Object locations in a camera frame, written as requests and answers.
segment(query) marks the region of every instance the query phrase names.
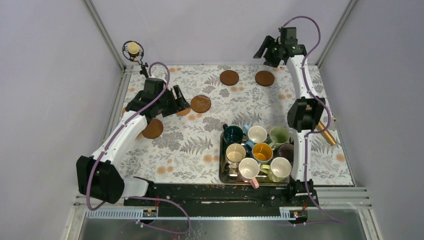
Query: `gray floor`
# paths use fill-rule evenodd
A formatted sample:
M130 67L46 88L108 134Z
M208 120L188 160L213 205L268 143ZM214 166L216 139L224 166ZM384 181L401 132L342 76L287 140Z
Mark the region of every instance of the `gray floor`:
M339 223L311 224L292 227L287 221L270 220L194 220L186 235L175 235L163 231L140 228L133 220L86 219L80 240L360 240L367 239L360 217L355 210L329 210L332 216L344 220ZM327 218L318 210L309 210L309 223ZM152 225L174 231L184 231L185 221L157 220Z

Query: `round wooden coaster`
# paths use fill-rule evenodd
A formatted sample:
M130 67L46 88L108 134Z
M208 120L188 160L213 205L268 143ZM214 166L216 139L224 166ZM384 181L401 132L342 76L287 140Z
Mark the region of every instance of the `round wooden coaster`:
M191 100L190 106L198 114L206 113L211 108L211 100L205 95L197 95Z
M271 86L274 83L274 80L276 79L274 75L269 71L260 71L256 73L256 76L254 76L254 79L256 80L256 83L268 87Z
M141 131L143 136L147 139L155 139L159 137L164 131L164 125L156 118L153 118L147 127Z
M226 70L219 75L221 83L227 86L233 86L239 81L239 74L233 70Z
M191 108L187 108L185 110L182 110L182 111L177 112L176 114L178 116L185 116L185 115L189 114L191 110L192 110Z

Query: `tabletop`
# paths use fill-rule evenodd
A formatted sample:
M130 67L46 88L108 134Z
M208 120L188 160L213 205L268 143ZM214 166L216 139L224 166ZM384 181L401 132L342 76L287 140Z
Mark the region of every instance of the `tabletop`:
M163 123L163 133L148 139L139 134L118 171L125 176L137 176L155 183L222 184L219 179L219 148L223 124L259 125L270 131L273 127L287 129L287 112L295 102L292 78L285 66L265 65L170 65L170 85L179 85L188 103L197 95L208 96L211 108L205 113L193 110L185 116L173 114L156 118ZM236 85L220 82L225 70L238 73ZM127 69L131 77L124 108L143 90L145 77L140 66ZM260 86L255 74L269 71L275 76L271 86ZM319 97L326 97L317 66L309 66L312 83ZM152 74L164 78L162 66L154 66ZM321 121L326 124L327 114ZM311 172L314 185L353 185L353 180L340 144L338 130L331 124L330 133L337 144L330 146L320 134L314 134L311 145Z

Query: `cup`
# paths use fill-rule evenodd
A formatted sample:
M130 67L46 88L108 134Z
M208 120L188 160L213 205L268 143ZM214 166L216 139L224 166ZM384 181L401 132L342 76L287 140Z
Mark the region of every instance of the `cup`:
M282 126L276 126L269 132L268 145L272 148L272 150L275 150L281 145L288 143L289 139L289 131Z
M267 140L267 130L261 126L243 126L243 132L247 136L247 142L244 145L246 150L250 153L255 144L263 143Z
M251 155L258 163L267 164L273 159L274 153L268 144L260 142L253 146Z
M230 168L237 168L237 164L246 157L246 149L239 143L233 143L225 150L225 159Z
M228 126L227 124L224 124L222 126L224 129L224 142L225 144L231 145L231 144L241 144L243 141L243 130L238 126Z
M238 164L238 176L241 180L249 182L254 189L259 188L256 176L259 174L259 163L253 158L245 158Z
M266 173L271 181L279 183L290 176L292 165L286 158L276 157L270 165L262 164L259 169L261 172Z
M282 158L287 159L291 164L293 164L293 159L295 156L295 146L290 143L281 145L278 150L278 155Z

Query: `white wall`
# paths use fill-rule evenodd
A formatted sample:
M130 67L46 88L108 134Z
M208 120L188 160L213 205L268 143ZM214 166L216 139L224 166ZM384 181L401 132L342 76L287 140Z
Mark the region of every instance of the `white wall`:
M92 0L117 49L128 40L144 47L148 63L262 64L253 59L266 35L279 36L287 20L306 15L322 31L316 63L349 0ZM299 43L317 41L306 19L292 22Z
M80 0L0 1L0 239L57 240L120 69Z
M424 2L359 1L321 74L386 240L424 234Z

